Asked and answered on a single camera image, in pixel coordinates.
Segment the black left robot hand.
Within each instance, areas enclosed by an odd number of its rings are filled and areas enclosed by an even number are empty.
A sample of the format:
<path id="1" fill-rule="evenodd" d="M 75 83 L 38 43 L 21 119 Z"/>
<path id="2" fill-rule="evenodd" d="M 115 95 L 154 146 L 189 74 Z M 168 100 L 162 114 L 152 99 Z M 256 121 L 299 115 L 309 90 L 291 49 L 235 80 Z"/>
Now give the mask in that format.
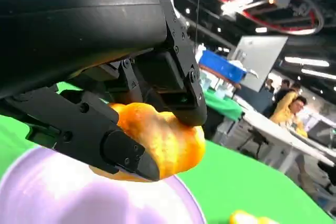
<path id="1" fill-rule="evenodd" d="M 171 0 L 1 0 L 1 115 L 96 174 L 155 182 L 195 167 L 199 75 Z"/>

